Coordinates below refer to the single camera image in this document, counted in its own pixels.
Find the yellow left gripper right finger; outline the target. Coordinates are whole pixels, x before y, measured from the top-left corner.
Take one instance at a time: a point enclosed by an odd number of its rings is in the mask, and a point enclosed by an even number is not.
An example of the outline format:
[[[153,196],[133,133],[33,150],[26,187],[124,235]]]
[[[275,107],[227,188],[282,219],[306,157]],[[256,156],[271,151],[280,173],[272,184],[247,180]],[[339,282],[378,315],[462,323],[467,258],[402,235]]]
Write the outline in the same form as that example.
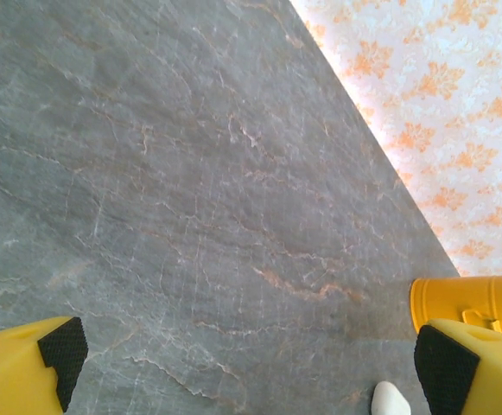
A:
[[[502,333],[434,319],[418,332],[414,362],[432,414],[502,414]]]

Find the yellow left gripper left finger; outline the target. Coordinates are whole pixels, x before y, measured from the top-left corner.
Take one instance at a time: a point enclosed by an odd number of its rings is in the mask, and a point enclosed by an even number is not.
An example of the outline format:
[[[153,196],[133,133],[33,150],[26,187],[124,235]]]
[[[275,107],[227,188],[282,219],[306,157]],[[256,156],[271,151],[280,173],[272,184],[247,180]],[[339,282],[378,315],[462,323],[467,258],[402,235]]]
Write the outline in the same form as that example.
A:
[[[77,316],[0,331],[0,414],[64,414],[88,345]]]

